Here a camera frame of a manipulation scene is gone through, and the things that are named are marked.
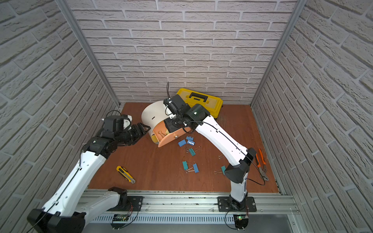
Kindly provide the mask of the orange top drawer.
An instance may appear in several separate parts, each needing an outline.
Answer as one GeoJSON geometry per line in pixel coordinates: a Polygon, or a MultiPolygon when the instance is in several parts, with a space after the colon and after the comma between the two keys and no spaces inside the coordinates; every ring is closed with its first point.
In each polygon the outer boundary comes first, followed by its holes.
{"type": "Polygon", "coordinates": [[[151,139],[152,141],[158,145],[158,147],[165,146],[166,144],[181,138],[184,134],[186,134],[182,129],[177,130],[176,132],[170,133],[166,135],[166,126],[164,120],[158,123],[152,130],[151,139]]]}

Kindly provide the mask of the round white drawer cabinet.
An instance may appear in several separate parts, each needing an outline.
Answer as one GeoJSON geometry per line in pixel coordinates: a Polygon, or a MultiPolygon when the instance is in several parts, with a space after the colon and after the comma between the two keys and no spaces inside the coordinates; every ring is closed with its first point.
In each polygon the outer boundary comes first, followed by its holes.
{"type": "Polygon", "coordinates": [[[161,121],[167,118],[174,118],[175,115],[163,104],[158,101],[147,106],[141,115],[142,123],[151,127],[148,134],[151,136],[153,128],[161,121]]]}

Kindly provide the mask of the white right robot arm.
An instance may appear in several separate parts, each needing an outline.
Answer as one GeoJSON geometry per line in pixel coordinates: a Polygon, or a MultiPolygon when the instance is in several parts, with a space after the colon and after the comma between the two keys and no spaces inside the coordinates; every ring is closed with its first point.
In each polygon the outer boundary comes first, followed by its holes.
{"type": "Polygon", "coordinates": [[[242,211],[246,207],[246,179],[256,151],[253,148],[247,149],[232,138],[200,104],[189,107],[186,103],[181,106],[168,103],[165,106],[165,113],[173,116],[170,119],[173,126],[189,127],[201,134],[228,160],[225,176],[231,182],[230,208],[242,211]]]}

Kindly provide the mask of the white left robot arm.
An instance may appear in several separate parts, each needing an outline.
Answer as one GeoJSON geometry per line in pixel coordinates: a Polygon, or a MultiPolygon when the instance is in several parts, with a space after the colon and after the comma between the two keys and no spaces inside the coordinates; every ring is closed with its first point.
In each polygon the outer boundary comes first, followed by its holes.
{"type": "Polygon", "coordinates": [[[151,129],[141,122],[132,124],[128,115],[107,116],[103,121],[101,129],[82,147],[79,161],[56,193],[42,208],[28,214],[30,232],[81,233],[88,223],[108,210],[133,210],[127,191],[118,187],[78,207],[85,189],[109,156],[121,146],[135,145],[151,129]]]}

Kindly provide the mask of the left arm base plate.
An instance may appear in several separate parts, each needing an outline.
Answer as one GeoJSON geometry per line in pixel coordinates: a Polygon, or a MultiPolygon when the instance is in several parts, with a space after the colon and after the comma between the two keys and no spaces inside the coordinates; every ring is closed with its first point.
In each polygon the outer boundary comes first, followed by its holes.
{"type": "Polygon", "coordinates": [[[133,211],[141,211],[143,196],[129,196],[129,197],[120,197],[119,204],[108,211],[130,211],[133,208],[133,211]]]}

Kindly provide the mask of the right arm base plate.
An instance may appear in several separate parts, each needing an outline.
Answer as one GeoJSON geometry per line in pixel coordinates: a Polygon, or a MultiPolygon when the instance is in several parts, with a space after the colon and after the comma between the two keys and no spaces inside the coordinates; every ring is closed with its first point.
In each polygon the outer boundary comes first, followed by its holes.
{"type": "Polygon", "coordinates": [[[238,202],[232,197],[220,196],[217,197],[218,209],[220,212],[256,212],[256,203],[253,197],[245,197],[244,200],[238,202]]]}

